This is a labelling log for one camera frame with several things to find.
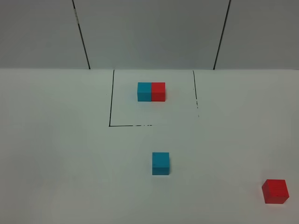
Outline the template blue cube block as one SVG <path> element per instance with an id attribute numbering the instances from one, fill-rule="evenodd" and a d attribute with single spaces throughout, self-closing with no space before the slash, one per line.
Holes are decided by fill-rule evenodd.
<path id="1" fill-rule="evenodd" d="M 152 87 L 152 83 L 138 82 L 137 85 L 138 102 L 151 102 L 151 87 Z"/>

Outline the template red cube block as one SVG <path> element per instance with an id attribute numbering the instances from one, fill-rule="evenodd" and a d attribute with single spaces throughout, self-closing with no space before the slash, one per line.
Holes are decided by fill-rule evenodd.
<path id="1" fill-rule="evenodd" d="M 151 101 L 164 102 L 166 99 L 165 83 L 151 83 Z"/>

